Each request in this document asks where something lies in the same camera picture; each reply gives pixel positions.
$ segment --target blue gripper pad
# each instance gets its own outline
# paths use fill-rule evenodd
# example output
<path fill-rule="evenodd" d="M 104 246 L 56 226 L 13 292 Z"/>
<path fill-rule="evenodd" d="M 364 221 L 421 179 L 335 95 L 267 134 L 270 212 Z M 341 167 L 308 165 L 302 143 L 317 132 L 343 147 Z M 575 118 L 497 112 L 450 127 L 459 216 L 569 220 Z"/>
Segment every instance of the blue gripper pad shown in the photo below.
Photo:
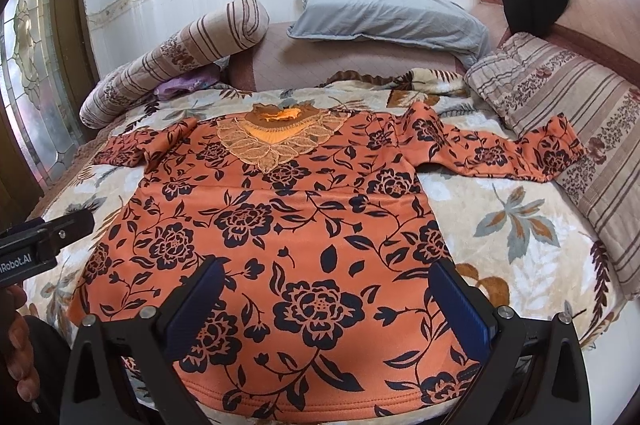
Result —
<path fill-rule="evenodd" d="M 188 295 L 175 310 L 174 317 L 164 331 L 164 357 L 167 360 L 181 360 L 190 352 L 213 305 L 220 299 L 224 281 L 223 265 L 218 261 L 207 261 L 196 270 L 185 286 L 174 290 L 188 291 Z"/>
<path fill-rule="evenodd" d="M 484 363 L 491 352 L 493 333 L 440 261 L 429 268 L 429 288 L 465 354 Z"/>

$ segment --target orange floral shirt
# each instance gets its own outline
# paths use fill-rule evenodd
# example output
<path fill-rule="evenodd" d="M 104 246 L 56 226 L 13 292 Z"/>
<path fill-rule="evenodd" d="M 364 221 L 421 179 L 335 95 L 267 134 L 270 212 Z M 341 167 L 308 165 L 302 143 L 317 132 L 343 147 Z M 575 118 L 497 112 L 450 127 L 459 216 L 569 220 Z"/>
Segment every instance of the orange floral shirt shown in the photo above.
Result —
<path fill-rule="evenodd" d="M 479 365 L 430 294 L 447 245 L 415 167 L 546 182 L 584 150 L 563 116 L 510 141 L 404 116 L 310 105 L 114 137 L 94 163 L 146 161 L 69 310 L 102 320 L 159 306 L 214 255 L 225 290 L 175 364 L 208 407 L 346 421 L 459 396 Z"/>

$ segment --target finger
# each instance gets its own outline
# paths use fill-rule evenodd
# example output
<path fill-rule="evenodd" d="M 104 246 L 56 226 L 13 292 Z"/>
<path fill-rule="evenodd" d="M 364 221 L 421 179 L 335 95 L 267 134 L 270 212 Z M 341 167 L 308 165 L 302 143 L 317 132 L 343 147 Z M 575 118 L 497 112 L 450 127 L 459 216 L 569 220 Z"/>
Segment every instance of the finger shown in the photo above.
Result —
<path fill-rule="evenodd" d="M 9 286 L 7 291 L 14 296 L 15 309 L 20 309 L 27 303 L 27 293 L 20 286 Z"/>
<path fill-rule="evenodd" d="M 18 394 L 24 401 L 33 401 L 40 395 L 40 376 L 31 369 L 27 378 L 18 382 Z"/>
<path fill-rule="evenodd" d="M 16 349 L 24 349 L 29 342 L 29 326 L 27 321 L 18 312 L 9 327 L 9 340 Z"/>
<path fill-rule="evenodd" d="M 16 380 L 26 378 L 33 369 L 33 347 L 30 342 L 23 349 L 16 349 L 6 363 L 11 377 Z"/>

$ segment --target floral blanket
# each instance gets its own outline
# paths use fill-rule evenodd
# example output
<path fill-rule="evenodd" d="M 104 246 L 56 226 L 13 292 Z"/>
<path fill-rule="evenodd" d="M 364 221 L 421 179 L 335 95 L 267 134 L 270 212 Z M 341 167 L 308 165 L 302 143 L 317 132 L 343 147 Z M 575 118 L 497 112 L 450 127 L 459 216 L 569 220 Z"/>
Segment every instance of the floral blanket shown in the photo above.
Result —
<path fill-rule="evenodd" d="M 500 119 L 475 95 L 460 92 L 435 96 L 398 84 L 334 82 L 324 88 L 241 92 L 229 88 L 199 91 L 169 102 L 157 101 L 127 113 L 113 134 L 149 126 L 160 130 L 185 117 L 215 118 L 249 111 L 254 103 L 287 106 L 309 102 L 317 108 L 341 106 L 351 110 L 403 114 L 415 100 L 433 106 L 447 122 L 460 128 L 488 130 L 503 137 Z M 143 177 L 143 166 L 85 167 L 44 212 L 53 219 L 80 207 L 94 211 L 95 231 L 60 254 L 59 266 L 26 282 L 29 311 L 56 326 L 71 343 L 76 329 L 66 316 L 76 283 L 100 238 L 129 201 Z M 521 316 L 551 318 L 560 311 L 574 316 L 581 344 L 591 344 L 617 318 L 624 297 L 609 273 L 602 243 L 593 228 L 554 183 L 480 179 L 455 176 L 429 166 L 418 177 L 440 224 L 458 271 L 479 287 L 494 305 L 508 304 Z M 394 319 L 397 309 L 385 309 Z M 238 331 L 230 325 L 227 331 Z M 132 375 L 140 400 L 152 405 L 144 384 Z M 440 373 L 426 381 L 424 408 L 401 415 L 376 411 L 381 424 L 412 424 L 446 413 L 463 380 Z M 218 423 L 255 423 L 205 409 Z"/>

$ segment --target shirt sleeve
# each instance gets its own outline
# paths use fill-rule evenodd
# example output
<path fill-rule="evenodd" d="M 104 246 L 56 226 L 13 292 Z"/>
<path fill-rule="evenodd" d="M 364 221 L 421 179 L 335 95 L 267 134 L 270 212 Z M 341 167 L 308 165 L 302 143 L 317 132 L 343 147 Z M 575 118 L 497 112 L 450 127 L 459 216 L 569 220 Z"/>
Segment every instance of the shirt sleeve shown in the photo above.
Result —
<path fill-rule="evenodd" d="M 396 145 L 414 167 L 437 163 L 463 176 L 510 178 L 539 183 L 557 177 L 584 155 L 563 114 L 517 140 L 487 131 L 444 124 L 421 102 L 388 120 Z"/>
<path fill-rule="evenodd" d="M 142 128 L 112 136 L 94 156 L 92 165 L 135 167 L 145 162 L 147 173 L 158 167 L 165 154 L 187 138 L 197 124 L 196 118 L 185 118 L 164 130 Z"/>

